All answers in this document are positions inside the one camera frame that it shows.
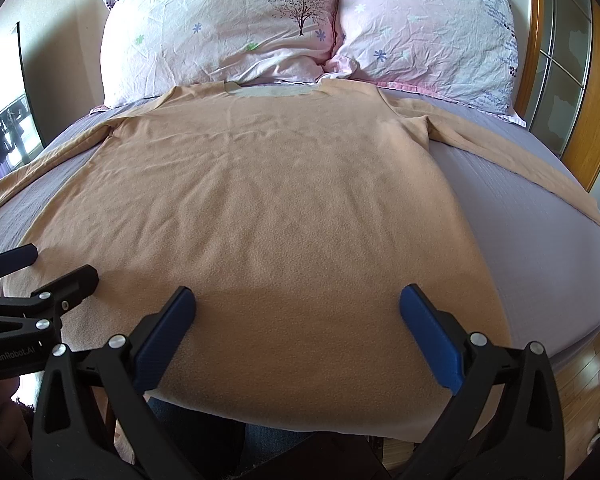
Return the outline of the person's right hand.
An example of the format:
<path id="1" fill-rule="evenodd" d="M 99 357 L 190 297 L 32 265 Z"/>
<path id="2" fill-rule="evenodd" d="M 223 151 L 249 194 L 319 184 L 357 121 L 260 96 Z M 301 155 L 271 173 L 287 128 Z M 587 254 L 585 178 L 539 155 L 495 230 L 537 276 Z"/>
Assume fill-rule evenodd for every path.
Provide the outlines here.
<path id="1" fill-rule="evenodd" d="M 0 380 L 0 441 L 17 463 L 31 452 L 31 437 L 20 406 L 12 396 L 20 387 L 20 378 Z"/>

